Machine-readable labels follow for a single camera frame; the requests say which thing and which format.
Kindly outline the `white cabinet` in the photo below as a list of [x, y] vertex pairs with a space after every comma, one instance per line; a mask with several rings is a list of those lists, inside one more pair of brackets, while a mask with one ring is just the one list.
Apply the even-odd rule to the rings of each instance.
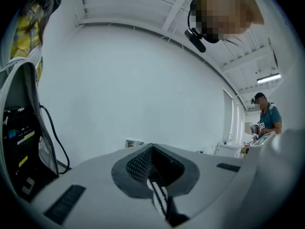
[[215, 155], [239, 158], [243, 144], [236, 142], [218, 142]]

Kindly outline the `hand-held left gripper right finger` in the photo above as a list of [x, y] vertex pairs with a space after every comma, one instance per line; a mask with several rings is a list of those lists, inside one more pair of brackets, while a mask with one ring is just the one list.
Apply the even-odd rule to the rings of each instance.
[[232, 221], [242, 208], [257, 167], [257, 149], [246, 158], [200, 154], [167, 145], [152, 145], [153, 161], [170, 174], [164, 189], [166, 213], [153, 221]]

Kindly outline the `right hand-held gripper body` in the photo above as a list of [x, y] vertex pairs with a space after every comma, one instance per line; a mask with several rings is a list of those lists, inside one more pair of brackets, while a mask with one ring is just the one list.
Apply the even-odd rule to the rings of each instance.
[[268, 134], [263, 135], [261, 138], [256, 140], [254, 143], [250, 144], [250, 147], [259, 147], [267, 144], [270, 140], [272, 140], [275, 137], [275, 131], [270, 132]]

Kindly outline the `person's white sweatshirt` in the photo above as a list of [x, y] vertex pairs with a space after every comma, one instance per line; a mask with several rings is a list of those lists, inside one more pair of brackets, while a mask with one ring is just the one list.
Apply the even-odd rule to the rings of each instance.
[[287, 197], [296, 186], [305, 166], [305, 128], [288, 129], [251, 151], [258, 152], [254, 192], [262, 198]]

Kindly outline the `black white striped blanket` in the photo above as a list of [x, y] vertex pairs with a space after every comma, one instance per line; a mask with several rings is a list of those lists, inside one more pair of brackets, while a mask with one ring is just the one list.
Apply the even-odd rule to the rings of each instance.
[[156, 181], [147, 179], [147, 187], [152, 191], [152, 202], [156, 211], [166, 219], [167, 216], [167, 201], [168, 201], [168, 192], [166, 187], [159, 186]]

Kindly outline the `printed picture card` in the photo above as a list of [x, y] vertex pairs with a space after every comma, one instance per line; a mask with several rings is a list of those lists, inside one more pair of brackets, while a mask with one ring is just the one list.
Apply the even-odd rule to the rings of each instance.
[[126, 140], [125, 148], [132, 148], [143, 144], [144, 142], [142, 141]]

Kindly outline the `white ceiling lamp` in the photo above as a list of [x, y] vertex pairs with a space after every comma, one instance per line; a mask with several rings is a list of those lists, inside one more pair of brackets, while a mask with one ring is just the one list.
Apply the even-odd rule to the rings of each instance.
[[263, 78], [259, 78], [259, 79], [257, 79], [257, 83], [262, 84], [262, 83], [266, 83], [266, 82], [270, 82], [270, 81], [278, 80], [278, 79], [281, 79], [281, 75], [279, 73], [272, 74], [272, 75], [269, 75], [269, 76], [266, 76]]

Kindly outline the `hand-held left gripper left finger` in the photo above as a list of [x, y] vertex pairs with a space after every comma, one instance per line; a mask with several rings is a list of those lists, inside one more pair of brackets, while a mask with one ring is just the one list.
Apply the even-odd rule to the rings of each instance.
[[[47, 185], [31, 202], [35, 220], [43, 229], [168, 229], [151, 199], [131, 198], [114, 183], [113, 165], [141, 147], [98, 156], [75, 166]], [[62, 225], [44, 214], [71, 186], [81, 185], [84, 193]]]

